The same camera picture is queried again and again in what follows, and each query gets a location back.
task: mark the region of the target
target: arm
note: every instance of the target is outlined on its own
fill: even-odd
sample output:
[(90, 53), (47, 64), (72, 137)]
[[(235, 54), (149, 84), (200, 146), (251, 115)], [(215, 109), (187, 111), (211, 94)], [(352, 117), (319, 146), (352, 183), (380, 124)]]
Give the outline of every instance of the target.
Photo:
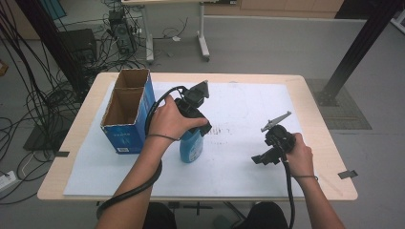
[[(179, 138), (187, 130), (206, 123), (205, 118), (183, 117), (172, 96), (168, 95), (165, 104), (156, 110), (152, 118), (149, 134)], [(148, 180), (158, 169), (161, 157), (172, 142), (160, 136), (147, 137), (137, 161), (114, 196), (132, 190)], [(107, 208), (96, 228), (142, 228), (151, 193), (152, 187)]]
[(312, 150), (306, 146), (301, 134), (295, 134), (296, 144), (291, 153), (287, 154), (291, 174), (301, 186), (306, 199), (307, 209), (312, 228), (345, 228), (334, 212), (314, 177)]

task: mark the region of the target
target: forearm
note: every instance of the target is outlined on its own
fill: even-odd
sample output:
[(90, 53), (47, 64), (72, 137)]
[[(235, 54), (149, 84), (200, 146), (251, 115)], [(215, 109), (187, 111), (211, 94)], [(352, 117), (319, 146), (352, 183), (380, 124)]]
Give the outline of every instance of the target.
[[(114, 196), (137, 188), (152, 177), (170, 143), (171, 141), (165, 138), (148, 138), (136, 163), (119, 185)], [(151, 193), (152, 187), (107, 208), (97, 228), (142, 228)]]
[(312, 228), (345, 228), (314, 178), (298, 180), (306, 199)]

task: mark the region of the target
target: hand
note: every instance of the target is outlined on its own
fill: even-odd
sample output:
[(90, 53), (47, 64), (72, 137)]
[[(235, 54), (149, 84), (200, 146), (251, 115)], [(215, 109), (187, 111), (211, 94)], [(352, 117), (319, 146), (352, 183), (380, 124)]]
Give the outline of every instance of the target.
[(295, 136), (295, 146), (290, 153), (287, 154), (289, 169), (293, 177), (313, 176), (312, 149), (304, 143), (301, 134), (293, 134)]
[(181, 115), (170, 94), (164, 98), (164, 103), (156, 109), (152, 117), (149, 134), (180, 138), (189, 129), (203, 126), (208, 122), (203, 117), (187, 118)]

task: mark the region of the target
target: white desk leg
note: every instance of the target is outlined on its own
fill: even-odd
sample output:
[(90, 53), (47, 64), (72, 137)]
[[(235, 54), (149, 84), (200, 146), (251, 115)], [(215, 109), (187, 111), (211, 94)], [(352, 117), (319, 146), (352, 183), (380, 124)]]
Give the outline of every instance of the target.
[(405, 27), (402, 26), (402, 22), (405, 20), (405, 10), (399, 14), (398, 18), (391, 19), (391, 23), (393, 23), (397, 28), (399, 28), (403, 33), (405, 33)]
[(203, 2), (200, 3), (200, 30), (197, 31), (197, 37), (199, 38), (200, 46), (202, 48), (202, 56), (209, 61), (209, 51), (208, 47), (206, 46), (205, 37), (203, 36), (203, 11), (204, 5)]
[(142, 14), (143, 18), (143, 28), (145, 29), (145, 34), (146, 34), (146, 62), (149, 64), (152, 64), (154, 61), (154, 56), (153, 56), (153, 38), (152, 34), (149, 32), (149, 27), (148, 27), (148, 16), (146, 12), (146, 7), (145, 6), (138, 6), (140, 9), (140, 13)]

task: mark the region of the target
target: person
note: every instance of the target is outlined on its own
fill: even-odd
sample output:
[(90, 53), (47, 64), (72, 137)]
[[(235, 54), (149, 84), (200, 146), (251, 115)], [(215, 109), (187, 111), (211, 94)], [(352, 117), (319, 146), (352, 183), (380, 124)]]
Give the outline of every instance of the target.
[[(149, 134), (152, 135), (146, 137), (137, 161), (114, 196), (140, 186), (156, 172), (164, 152), (173, 142), (170, 138), (180, 138), (187, 130), (207, 123), (208, 120), (202, 117), (182, 116), (170, 94), (164, 100), (165, 104), (158, 107), (152, 117), (149, 127)], [(315, 179), (311, 148), (304, 143), (301, 134), (294, 136), (296, 145), (292, 152), (288, 153), (288, 161), (291, 174), (296, 177), (304, 192), (312, 228), (344, 228)], [(105, 209), (96, 228), (177, 228), (174, 215), (169, 209), (163, 204), (149, 202), (152, 188), (153, 186)], [(283, 212), (275, 203), (263, 202), (254, 206), (239, 228), (261, 227), (288, 228)]]

